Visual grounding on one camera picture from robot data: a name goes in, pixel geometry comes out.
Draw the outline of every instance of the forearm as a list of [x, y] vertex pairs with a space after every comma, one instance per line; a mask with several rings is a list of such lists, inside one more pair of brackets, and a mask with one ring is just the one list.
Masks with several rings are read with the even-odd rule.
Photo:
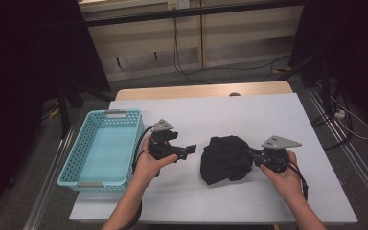
[[130, 223], [139, 208], [140, 201], [147, 185], [141, 181], [132, 178], [124, 195], [121, 197], [109, 220], [103, 226], [103, 230], [121, 229]]
[[326, 229], [324, 224], [302, 196], [286, 200], [286, 203], [294, 215], [300, 230]]

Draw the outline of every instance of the table surface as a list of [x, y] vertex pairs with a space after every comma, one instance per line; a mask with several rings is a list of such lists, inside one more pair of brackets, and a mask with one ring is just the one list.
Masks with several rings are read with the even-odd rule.
[[[232, 92], [243, 97], [227, 97]], [[266, 92], [271, 95], [256, 95]], [[121, 91], [110, 108], [140, 108], [145, 127], [165, 118], [179, 132], [178, 139], [171, 141], [172, 145], [197, 144], [196, 152], [186, 161], [163, 168], [160, 177], [152, 181], [143, 197], [140, 222], [294, 222], [289, 208], [257, 167], [240, 181], [224, 180], [212, 186], [207, 186], [199, 175], [200, 156], [210, 137], [237, 135], [258, 149], [273, 134], [303, 143], [303, 147], [293, 150], [309, 183], [309, 203], [317, 215], [326, 223], [357, 222], [304, 108], [298, 97], [290, 92], [286, 82]], [[200, 98], [202, 93], [208, 97]], [[177, 94], [194, 98], [177, 99]], [[120, 195], [80, 192], [70, 219], [105, 221]]]

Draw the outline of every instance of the wrist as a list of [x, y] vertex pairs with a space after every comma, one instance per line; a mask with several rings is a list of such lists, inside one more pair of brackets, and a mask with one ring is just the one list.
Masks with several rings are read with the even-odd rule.
[[146, 190], [146, 188], [151, 183], [152, 178], [147, 178], [146, 176], [140, 176], [138, 174], [134, 174], [132, 179], [130, 180], [130, 184], [133, 184], [138, 189]]
[[304, 199], [304, 196], [302, 194], [296, 194], [296, 195], [292, 195], [289, 197], [284, 197], [284, 201], [290, 207], [307, 203], [307, 201]]

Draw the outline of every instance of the white table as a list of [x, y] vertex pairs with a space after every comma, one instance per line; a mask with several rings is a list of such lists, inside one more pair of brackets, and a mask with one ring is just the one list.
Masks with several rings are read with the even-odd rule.
[[[295, 222], [259, 168], [240, 181], [207, 186], [200, 157], [213, 136], [237, 135], [258, 149], [271, 135], [301, 142], [293, 148], [306, 178], [309, 204], [325, 223], [357, 222], [334, 170], [296, 94], [112, 102], [110, 108], [140, 108], [145, 127], [161, 118], [174, 125], [172, 145], [197, 144], [194, 154], [162, 169], [143, 197], [143, 223], [273, 224]], [[70, 219], [105, 221], [120, 195], [80, 192]]]

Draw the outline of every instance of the metal bracket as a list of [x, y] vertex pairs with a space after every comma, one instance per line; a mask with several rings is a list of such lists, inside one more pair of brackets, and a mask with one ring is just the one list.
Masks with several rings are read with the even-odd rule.
[[301, 144], [300, 142], [291, 141], [289, 139], [279, 136], [271, 136], [265, 142], [262, 143], [263, 148], [269, 148], [274, 150], [290, 147], [301, 147], [302, 145], [303, 144]]
[[166, 122], [166, 120], [161, 119], [158, 123], [154, 124], [154, 127], [151, 129], [151, 132], [159, 132], [173, 129], [174, 127], [170, 125], [170, 123]]

